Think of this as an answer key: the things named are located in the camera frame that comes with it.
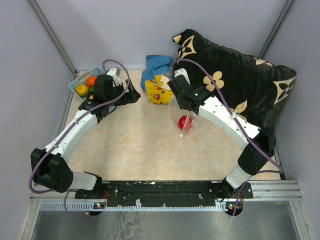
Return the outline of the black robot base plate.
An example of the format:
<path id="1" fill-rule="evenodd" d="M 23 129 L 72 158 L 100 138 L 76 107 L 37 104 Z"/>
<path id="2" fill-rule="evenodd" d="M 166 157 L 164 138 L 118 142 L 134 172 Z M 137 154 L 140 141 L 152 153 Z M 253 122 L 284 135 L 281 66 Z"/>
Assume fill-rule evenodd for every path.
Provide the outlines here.
<path id="1" fill-rule="evenodd" d="M 99 181 L 93 190 L 77 190 L 77 200 L 103 200 L 108 207 L 214 207 L 236 199 L 239 189 L 223 181 Z"/>

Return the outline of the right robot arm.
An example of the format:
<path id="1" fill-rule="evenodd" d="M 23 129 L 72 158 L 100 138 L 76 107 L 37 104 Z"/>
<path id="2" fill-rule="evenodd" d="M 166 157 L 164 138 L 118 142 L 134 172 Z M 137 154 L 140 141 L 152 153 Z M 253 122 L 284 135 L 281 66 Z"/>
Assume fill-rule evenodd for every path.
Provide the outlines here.
<path id="1" fill-rule="evenodd" d="M 227 133 L 243 150 L 233 170 L 223 180 L 223 192 L 235 198 L 241 192 L 241 185 L 267 164 L 274 155 L 276 138 L 266 127 L 259 128 L 230 114 L 220 100 L 211 96 L 204 87 L 195 89 L 183 75 L 168 82 L 181 110 L 195 113 Z"/>

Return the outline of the clear dotted zip top bag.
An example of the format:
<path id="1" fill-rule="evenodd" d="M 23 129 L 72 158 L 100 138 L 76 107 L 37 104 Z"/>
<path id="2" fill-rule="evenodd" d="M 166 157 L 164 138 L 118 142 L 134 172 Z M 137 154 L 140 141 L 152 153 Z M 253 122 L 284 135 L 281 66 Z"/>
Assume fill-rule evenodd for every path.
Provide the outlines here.
<path id="1" fill-rule="evenodd" d="M 198 127 L 197 116 L 192 111 L 180 109 L 175 96 L 171 97 L 168 110 L 181 138 L 186 137 Z"/>

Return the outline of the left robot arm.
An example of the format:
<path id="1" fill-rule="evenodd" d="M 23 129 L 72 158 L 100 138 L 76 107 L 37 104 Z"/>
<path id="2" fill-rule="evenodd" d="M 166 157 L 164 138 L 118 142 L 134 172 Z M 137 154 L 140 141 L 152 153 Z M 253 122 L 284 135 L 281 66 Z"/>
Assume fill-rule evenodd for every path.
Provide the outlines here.
<path id="1" fill-rule="evenodd" d="M 98 183 L 98 176 L 86 172 L 74 172 L 68 161 L 86 135 L 119 106 L 134 104 L 141 95 L 135 90 L 131 79 L 118 80 L 118 75 L 99 75 L 94 90 L 79 106 L 71 123 L 44 149 L 36 148 L 31 153 L 32 173 L 29 188 L 35 194 L 34 185 L 46 188 L 45 192 L 66 193 L 71 190 L 85 190 L 97 199 L 103 195 L 104 186 Z"/>

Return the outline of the red toy apple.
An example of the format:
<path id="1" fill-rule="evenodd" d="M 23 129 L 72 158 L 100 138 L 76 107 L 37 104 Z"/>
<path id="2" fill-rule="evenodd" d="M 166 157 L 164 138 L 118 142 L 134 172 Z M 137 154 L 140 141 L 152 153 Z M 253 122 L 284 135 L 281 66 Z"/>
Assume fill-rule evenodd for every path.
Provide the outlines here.
<path id="1" fill-rule="evenodd" d="M 190 131 L 193 128 L 193 118 L 187 115 L 182 116 L 178 121 L 178 127 L 181 131 Z"/>

